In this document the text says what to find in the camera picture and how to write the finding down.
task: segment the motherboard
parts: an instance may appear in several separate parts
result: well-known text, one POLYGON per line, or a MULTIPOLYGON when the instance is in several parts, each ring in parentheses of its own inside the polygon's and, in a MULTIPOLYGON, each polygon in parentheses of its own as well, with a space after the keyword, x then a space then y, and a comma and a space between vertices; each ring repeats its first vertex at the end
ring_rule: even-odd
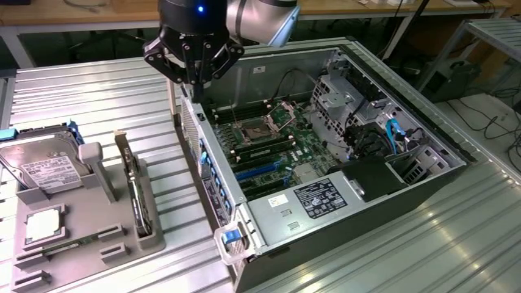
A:
POLYGON ((322 177, 338 164, 289 101, 214 112, 213 131, 247 200, 322 177))

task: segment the circuit board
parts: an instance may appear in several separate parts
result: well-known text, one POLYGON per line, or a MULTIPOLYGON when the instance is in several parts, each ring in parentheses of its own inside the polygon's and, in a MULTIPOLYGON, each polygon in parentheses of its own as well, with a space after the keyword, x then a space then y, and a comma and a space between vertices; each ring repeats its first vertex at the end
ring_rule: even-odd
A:
POLYGON ((338 164, 313 132, 302 108, 281 103, 267 115, 213 125, 249 200, 323 176, 338 164))

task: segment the wooden table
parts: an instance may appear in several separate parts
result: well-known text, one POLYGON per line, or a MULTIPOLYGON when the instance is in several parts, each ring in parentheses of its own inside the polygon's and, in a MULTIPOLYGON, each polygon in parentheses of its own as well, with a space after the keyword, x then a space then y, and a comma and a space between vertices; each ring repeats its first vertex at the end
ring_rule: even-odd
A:
MULTIPOLYGON (((405 19, 394 34, 386 56, 394 49, 419 2, 421 0, 417 0, 411 5, 402 5, 397 13, 397 16, 405 19)), ((495 5, 493 17, 498 17, 509 4, 503 0, 493 0, 493 2, 495 5)), ((397 12, 397 6, 373 2, 362 5, 355 0, 299 0, 298 4, 299 20, 382 18, 394 16, 397 12)), ((453 7, 443 0, 430 0, 422 15, 471 14, 479 13, 481 10, 481 6, 453 7)), ((20 68, 34 66, 20 42, 20 34, 158 27, 157 12, 115 13, 110 5, 99 7, 98 11, 91 13, 85 9, 70 7, 62 0, 33 0, 30 5, 0 6, 0 36, 20 68)))

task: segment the hard drive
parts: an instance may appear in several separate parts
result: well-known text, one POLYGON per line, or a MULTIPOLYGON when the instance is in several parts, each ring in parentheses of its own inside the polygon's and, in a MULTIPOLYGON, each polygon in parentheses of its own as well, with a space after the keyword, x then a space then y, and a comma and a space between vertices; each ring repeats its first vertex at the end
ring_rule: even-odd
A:
POLYGON ((79 143, 73 123, 20 132, 5 129, 0 131, 0 163, 22 189, 39 187, 53 194, 79 187, 79 177, 90 173, 78 159, 79 143))

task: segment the robotic arm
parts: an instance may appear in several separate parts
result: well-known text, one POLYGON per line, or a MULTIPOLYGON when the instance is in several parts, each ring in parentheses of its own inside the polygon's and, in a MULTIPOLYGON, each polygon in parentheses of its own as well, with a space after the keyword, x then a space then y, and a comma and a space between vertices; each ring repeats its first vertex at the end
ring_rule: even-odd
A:
POLYGON ((191 102, 199 103, 203 84, 243 54, 241 37, 283 46, 299 7, 295 0, 159 0, 158 10, 159 33, 143 46, 145 61, 169 80, 193 85, 191 102))

